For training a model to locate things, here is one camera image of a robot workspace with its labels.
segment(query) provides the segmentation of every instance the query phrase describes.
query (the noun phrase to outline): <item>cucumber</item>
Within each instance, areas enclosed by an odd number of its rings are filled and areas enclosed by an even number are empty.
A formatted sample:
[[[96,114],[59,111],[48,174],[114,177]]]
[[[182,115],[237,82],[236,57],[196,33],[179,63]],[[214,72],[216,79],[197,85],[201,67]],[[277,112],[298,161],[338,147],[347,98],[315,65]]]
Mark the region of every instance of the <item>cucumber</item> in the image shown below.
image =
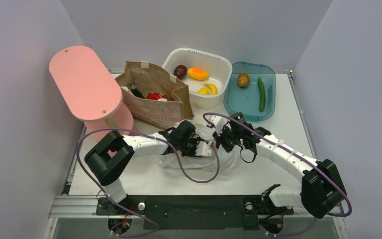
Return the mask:
[[[258,88],[260,90],[260,111],[263,111],[264,107],[266,107],[266,90],[261,77],[258,78]]]

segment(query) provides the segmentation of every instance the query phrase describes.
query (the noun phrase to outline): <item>table top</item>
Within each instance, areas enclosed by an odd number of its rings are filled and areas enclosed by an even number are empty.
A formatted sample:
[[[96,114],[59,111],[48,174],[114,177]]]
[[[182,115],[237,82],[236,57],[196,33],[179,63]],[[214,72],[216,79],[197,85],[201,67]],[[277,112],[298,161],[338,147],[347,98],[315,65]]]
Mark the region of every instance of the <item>table top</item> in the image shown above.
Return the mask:
[[[216,112],[227,115],[223,104],[212,110],[200,108],[192,109],[195,121],[204,122],[202,114]],[[135,126],[143,133],[154,133],[160,129],[134,121]],[[262,126],[270,130],[277,138],[283,139],[285,144],[299,152],[312,157],[307,135],[302,124],[299,110],[287,74],[276,74],[276,109],[272,117],[262,122],[252,122],[254,128]],[[97,142],[88,137],[84,141],[80,157]],[[250,160],[249,150],[242,152],[243,158]],[[299,185],[298,181],[285,170],[270,160],[257,156],[251,163],[241,159],[227,174],[219,174],[216,179],[206,184],[199,184],[186,178],[182,171],[158,165],[161,155],[138,157],[129,162],[121,175],[122,184],[130,195],[252,195],[261,194],[276,183],[286,186]],[[201,169],[188,169],[187,174],[196,180],[206,180],[214,172]],[[87,177],[81,167],[77,166],[71,184],[70,195],[96,195],[97,185]]]

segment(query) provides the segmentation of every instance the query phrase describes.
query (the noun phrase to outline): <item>clear plastic bag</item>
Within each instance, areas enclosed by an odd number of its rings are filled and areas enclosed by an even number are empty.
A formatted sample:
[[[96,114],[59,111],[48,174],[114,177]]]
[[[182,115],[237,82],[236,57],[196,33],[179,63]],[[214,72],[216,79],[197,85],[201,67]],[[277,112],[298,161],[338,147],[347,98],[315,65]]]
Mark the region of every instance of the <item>clear plastic bag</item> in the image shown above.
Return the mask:
[[[189,122],[191,122],[195,126],[195,133],[199,135],[202,139],[214,141],[213,128],[208,128],[206,125],[199,122],[195,122],[193,120],[189,120]],[[222,174],[228,173],[235,166],[239,157],[238,152],[236,150],[233,150],[228,153],[223,149],[223,147],[220,147],[218,149],[217,154],[219,155],[220,173]],[[217,169],[217,161],[214,153],[211,157],[181,157],[181,163],[184,169],[201,168],[205,171],[216,171]],[[162,167],[180,169],[175,154],[165,155],[160,160],[159,165]]]

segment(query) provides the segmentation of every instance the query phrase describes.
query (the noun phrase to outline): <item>pink lid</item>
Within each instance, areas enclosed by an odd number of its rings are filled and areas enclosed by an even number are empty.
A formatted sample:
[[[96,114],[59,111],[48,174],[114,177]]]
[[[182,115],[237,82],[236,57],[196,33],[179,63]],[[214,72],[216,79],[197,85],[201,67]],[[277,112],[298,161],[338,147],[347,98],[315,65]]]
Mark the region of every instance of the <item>pink lid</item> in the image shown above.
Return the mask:
[[[96,53],[68,47],[50,60],[49,71],[72,114],[83,121],[102,120],[122,104],[122,90]]]

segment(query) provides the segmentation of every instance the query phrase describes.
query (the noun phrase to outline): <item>white container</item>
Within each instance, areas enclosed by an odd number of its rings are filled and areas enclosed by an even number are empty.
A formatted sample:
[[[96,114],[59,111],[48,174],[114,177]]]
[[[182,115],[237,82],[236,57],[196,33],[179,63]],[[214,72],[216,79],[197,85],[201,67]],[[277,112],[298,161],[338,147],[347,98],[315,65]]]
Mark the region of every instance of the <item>white container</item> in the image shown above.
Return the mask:
[[[187,69],[197,67],[208,72],[209,78],[205,81],[192,79],[188,75],[182,79],[189,86],[193,106],[209,110],[223,104],[223,96],[232,74],[232,64],[226,58],[190,48],[179,48],[169,54],[162,68],[173,74],[178,65],[184,65]],[[205,83],[213,83],[217,94],[197,93]]]

